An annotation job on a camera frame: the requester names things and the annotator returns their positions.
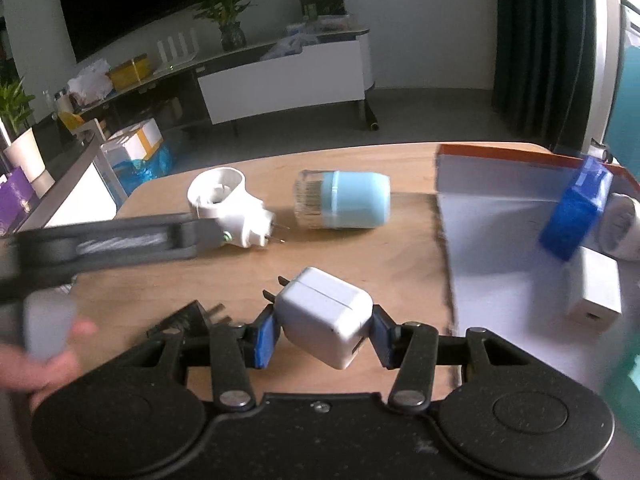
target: teal object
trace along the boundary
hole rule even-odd
[[[604,398],[640,447],[640,334],[632,339],[625,356],[605,384]]]
[[[605,142],[618,162],[640,179],[640,47],[625,49],[616,102]]]
[[[389,220],[391,183],[379,173],[325,171],[320,187],[325,228],[373,228]]]

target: purple box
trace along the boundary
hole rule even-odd
[[[0,236],[13,232],[37,205],[36,192],[22,168],[16,168],[0,184]]]

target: potted plant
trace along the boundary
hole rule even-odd
[[[195,0],[198,5],[194,18],[211,20],[218,24],[222,34],[222,50],[229,52],[246,46],[238,15],[251,5],[244,0]]]
[[[33,137],[33,130],[27,122],[33,110],[29,103],[35,99],[27,95],[20,78],[13,82],[0,82],[0,119],[2,136],[7,148],[4,154],[14,167],[20,166],[24,174],[33,182],[44,172],[44,162]]]

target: white wall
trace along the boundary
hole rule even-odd
[[[156,41],[195,26],[207,54],[221,50],[217,28],[188,10],[136,30],[77,65],[60,0],[3,0],[4,15],[25,88],[36,95],[36,118],[46,114],[42,91],[63,87],[83,66],[105,57],[112,66],[148,52]],[[302,17],[299,0],[254,0],[241,16],[248,41],[278,37]],[[348,0],[347,10],[371,28],[376,86],[486,88],[493,85],[496,0]]]

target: white plug adapter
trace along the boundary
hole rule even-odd
[[[600,248],[620,260],[640,260],[640,202],[611,193],[600,219]]]
[[[274,309],[289,341],[343,370],[369,335],[373,300],[364,290],[307,267],[276,296]]]
[[[578,247],[566,264],[569,280],[567,316],[600,332],[621,315],[618,263],[613,258]]]
[[[247,193],[244,174],[236,168],[199,174],[189,186],[187,200],[194,217],[218,220],[227,243],[243,248],[267,244],[274,215],[262,200]]]

